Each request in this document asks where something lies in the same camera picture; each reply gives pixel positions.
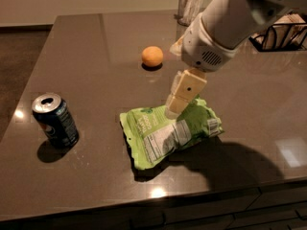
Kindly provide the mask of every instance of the floor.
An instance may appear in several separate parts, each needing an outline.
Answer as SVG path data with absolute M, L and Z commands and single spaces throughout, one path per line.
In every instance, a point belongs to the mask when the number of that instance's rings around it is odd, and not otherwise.
M 49 32 L 0 28 L 0 141 Z

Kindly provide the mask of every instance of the green chip bag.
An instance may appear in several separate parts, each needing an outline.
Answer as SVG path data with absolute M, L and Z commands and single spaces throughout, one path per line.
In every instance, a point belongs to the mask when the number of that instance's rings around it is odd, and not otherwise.
M 175 150 L 185 150 L 223 132 L 221 120 L 200 98 L 190 102 L 176 120 L 166 118 L 164 111 L 162 105 L 120 114 L 137 170 L 153 168 Z

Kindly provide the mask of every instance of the green bag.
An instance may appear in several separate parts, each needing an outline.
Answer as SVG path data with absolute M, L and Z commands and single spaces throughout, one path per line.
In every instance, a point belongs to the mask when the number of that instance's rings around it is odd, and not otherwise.
M 120 114 L 137 170 L 153 168 L 175 150 L 185 150 L 223 132 L 221 120 L 200 98 L 190 102 L 176 120 L 167 119 L 164 112 L 162 105 Z

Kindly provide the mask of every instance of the soda can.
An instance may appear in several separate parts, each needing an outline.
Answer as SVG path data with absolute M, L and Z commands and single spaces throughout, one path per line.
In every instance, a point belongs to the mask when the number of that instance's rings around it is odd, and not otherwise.
M 66 101 L 59 95 L 47 93 L 37 97 L 33 101 L 32 111 L 54 147 L 71 148 L 78 142 L 79 133 L 73 117 Z

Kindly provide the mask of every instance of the robotic arm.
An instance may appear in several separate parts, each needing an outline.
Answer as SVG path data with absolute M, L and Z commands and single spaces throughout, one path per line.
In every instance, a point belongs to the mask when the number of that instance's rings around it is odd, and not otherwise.
M 307 0 L 212 0 L 176 44 L 192 68 L 175 77 L 166 116 L 179 116 L 205 87 L 205 73 L 232 59 L 244 39 L 268 28 L 291 8 L 306 6 Z

